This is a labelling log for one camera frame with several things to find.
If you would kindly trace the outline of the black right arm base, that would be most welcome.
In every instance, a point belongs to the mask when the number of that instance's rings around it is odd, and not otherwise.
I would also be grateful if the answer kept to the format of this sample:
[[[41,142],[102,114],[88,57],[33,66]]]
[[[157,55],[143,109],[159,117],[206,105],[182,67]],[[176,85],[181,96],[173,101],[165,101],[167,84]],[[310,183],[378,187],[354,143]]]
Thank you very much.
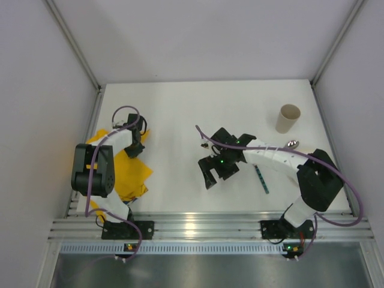
[[[311,239],[314,235],[311,220],[305,220],[299,227],[294,227],[285,219],[262,220],[260,227],[263,239]]]

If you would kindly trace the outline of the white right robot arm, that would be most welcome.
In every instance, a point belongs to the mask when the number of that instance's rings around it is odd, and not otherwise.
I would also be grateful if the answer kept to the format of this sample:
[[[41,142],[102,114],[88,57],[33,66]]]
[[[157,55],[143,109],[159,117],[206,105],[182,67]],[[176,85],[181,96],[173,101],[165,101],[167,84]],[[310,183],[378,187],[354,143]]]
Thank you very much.
[[[220,128],[211,137],[201,135],[201,146],[210,151],[209,156],[198,162],[207,189],[217,183],[213,171],[220,179],[227,180],[238,172],[239,162],[266,166],[298,184],[298,198],[277,221],[282,235],[297,233],[308,218],[317,212],[327,211],[344,186],[333,161],[321,149],[303,154],[288,148],[269,146],[254,135],[236,137],[225,128]]]

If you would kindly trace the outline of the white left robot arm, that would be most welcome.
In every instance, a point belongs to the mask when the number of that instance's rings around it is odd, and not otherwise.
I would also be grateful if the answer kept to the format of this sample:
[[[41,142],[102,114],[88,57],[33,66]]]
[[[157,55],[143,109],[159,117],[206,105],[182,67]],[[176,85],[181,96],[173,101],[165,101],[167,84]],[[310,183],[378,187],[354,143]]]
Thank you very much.
[[[128,158],[138,157],[144,150],[142,136],[147,131],[146,119],[131,113],[122,125],[91,143],[78,144],[74,152],[71,187],[86,197],[85,215],[102,212],[112,223],[133,222],[131,209],[115,189],[114,158],[123,152]]]

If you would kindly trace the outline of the yellow cartoon placemat cloth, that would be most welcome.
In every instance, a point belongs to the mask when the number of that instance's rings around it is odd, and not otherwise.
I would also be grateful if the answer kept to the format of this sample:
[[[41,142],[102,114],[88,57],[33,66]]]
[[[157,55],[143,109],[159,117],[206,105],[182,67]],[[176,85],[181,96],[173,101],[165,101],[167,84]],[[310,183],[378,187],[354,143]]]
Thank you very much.
[[[111,145],[113,148],[113,166],[115,184],[110,199],[100,196],[84,197],[86,215],[96,212],[105,216],[106,220],[119,223],[128,220],[130,209],[124,204],[125,200],[132,200],[147,191],[144,181],[150,177],[152,170],[138,158],[130,158],[125,152],[127,147],[135,147],[138,142],[130,130],[116,129],[110,132],[101,129],[87,141],[92,146]]]

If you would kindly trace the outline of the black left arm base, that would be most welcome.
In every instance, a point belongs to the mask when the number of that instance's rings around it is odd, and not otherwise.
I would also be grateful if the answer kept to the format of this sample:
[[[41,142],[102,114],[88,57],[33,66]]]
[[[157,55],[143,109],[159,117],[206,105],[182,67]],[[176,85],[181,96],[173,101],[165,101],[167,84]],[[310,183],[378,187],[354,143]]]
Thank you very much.
[[[143,240],[152,239],[155,226],[153,221],[135,221],[134,224],[141,231]],[[113,223],[106,221],[103,225],[101,238],[103,240],[138,240],[139,233],[134,227],[125,222]]]

